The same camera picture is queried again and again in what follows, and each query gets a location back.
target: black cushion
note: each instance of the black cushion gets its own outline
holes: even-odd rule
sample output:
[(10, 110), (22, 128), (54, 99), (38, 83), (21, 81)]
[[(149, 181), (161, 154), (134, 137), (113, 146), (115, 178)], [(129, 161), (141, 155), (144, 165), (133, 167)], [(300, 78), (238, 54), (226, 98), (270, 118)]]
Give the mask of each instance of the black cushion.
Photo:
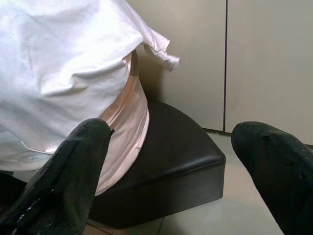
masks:
[(225, 156), (203, 129), (179, 110), (149, 102), (144, 145), (125, 176), (95, 197), (90, 219), (125, 228), (223, 195)]

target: white cloth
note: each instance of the white cloth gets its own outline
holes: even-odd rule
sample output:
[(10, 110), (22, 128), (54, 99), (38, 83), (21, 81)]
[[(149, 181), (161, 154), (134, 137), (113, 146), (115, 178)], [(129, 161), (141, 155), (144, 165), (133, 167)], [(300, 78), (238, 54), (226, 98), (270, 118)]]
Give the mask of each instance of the white cloth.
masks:
[(80, 122), (101, 117), (116, 130), (105, 191), (136, 159), (149, 121), (130, 53), (143, 43), (171, 70), (169, 41), (124, 0), (1, 1), (0, 11), (0, 170), (39, 169)]

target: tiled floor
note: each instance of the tiled floor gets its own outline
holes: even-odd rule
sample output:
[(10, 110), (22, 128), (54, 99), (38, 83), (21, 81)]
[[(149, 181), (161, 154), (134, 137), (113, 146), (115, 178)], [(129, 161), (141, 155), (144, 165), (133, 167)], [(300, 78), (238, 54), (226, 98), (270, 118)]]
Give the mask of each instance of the tiled floor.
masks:
[(108, 229), (90, 221), (101, 230), (87, 226), (84, 235), (282, 235), (233, 152), (230, 137), (209, 135), (227, 159), (222, 199), (125, 230)]

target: cabinet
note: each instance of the cabinet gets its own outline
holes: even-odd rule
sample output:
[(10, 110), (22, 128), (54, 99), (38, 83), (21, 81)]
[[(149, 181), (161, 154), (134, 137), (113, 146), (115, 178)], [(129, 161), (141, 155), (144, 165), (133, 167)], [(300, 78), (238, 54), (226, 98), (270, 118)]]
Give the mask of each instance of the cabinet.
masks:
[(313, 1), (228, 0), (226, 131), (266, 122), (313, 144)]
[(181, 58), (173, 72), (138, 51), (140, 80), (149, 98), (173, 105), (202, 127), (222, 130), (225, 0), (129, 0), (145, 22), (171, 40)]

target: black leather ottoman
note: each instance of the black leather ottoman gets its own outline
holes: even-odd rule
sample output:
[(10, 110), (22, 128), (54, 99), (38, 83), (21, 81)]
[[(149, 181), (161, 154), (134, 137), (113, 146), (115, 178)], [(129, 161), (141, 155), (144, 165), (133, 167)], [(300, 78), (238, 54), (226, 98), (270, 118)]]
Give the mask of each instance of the black leather ottoman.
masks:
[(125, 176), (95, 197), (89, 218), (122, 229), (223, 196), (225, 156), (191, 118), (149, 103), (150, 124)]

